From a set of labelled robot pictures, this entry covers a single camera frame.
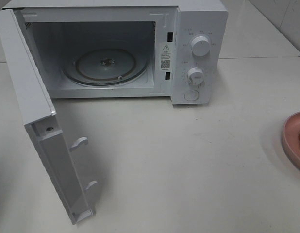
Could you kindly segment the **white microwave knob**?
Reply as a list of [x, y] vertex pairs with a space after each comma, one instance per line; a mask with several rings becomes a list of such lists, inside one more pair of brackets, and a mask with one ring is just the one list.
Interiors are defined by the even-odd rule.
[[187, 79], [190, 85], [200, 85], [204, 82], [205, 75], [201, 68], [194, 67], [188, 70]]
[[210, 45], [211, 41], [207, 35], [198, 35], [191, 42], [192, 53], [197, 57], [203, 57], [209, 53]]

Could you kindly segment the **white microwave door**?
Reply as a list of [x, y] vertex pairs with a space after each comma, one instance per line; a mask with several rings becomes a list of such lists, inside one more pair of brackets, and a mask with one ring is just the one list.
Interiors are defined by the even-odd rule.
[[76, 224], [94, 210], [42, 79], [46, 72], [33, 38], [33, 24], [27, 23], [19, 10], [1, 10], [0, 38], [26, 132], [72, 224]]

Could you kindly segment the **pink round plate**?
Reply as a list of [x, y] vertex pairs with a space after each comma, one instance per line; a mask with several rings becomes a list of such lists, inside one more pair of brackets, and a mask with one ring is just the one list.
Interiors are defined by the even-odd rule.
[[282, 148], [288, 159], [300, 171], [300, 111], [292, 114], [283, 125]]

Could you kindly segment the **glass microwave turntable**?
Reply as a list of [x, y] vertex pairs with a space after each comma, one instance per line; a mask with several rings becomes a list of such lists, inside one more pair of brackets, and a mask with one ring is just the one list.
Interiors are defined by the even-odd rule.
[[146, 70], [146, 55], [125, 49], [97, 49], [71, 58], [63, 73], [87, 86], [112, 86], [129, 82]]

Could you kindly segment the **white microwave oven body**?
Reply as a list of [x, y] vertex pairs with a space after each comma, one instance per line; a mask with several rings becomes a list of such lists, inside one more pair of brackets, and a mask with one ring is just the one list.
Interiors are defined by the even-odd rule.
[[[13, 0], [2, 10], [19, 10], [33, 24], [33, 38], [52, 99], [170, 97], [174, 105], [207, 104], [225, 33], [228, 11], [219, 0]], [[207, 35], [210, 51], [192, 53], [191, 42]], [[63, 73], [73, 57], [97, 49], [144, 54], [149, 63], [139, 77], [112, 86], [87, 86]], [[190, 85], [189, 69], [205, 79]], [[197, 90], [199, 98], [184, 94]]]

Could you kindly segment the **white adjacent table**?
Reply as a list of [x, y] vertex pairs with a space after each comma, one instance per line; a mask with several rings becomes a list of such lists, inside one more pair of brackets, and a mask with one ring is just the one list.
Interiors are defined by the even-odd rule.
[[300, 52], [248, 0], [223, 0], [228, 19], [220, 59], [299, 57]]

